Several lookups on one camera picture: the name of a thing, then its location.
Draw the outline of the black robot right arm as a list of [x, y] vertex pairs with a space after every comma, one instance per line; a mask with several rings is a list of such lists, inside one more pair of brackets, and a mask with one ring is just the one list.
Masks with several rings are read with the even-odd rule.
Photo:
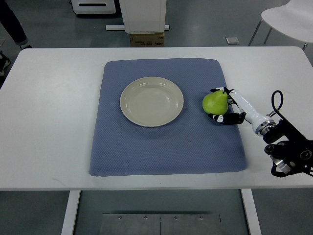
[[313, 141], [307, 139], [281, 113], [283, 93], [276, 90], [271, 95], [273, 112], [281, 119], [263, 135], [267, 143], [264, 152], [272, 159], [271, 174], [283, 178], [305, 173], [313, 175]]

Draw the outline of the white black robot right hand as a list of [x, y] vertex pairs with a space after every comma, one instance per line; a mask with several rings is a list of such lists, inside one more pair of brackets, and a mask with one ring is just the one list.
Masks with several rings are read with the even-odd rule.
[[228, 110], [223, 115], [207, 114], [212, 120], [222, 125], [239, 125], [244, 121], [251, 124], [255, 134], [263, 136], [270, 128], [275, 126], [274, 120], [270, 116], [260, 114], [256, 109], [242, 97], [241, 93], [227, 87], [214, 88], [215, 91], [225, 91], [228, 96]]

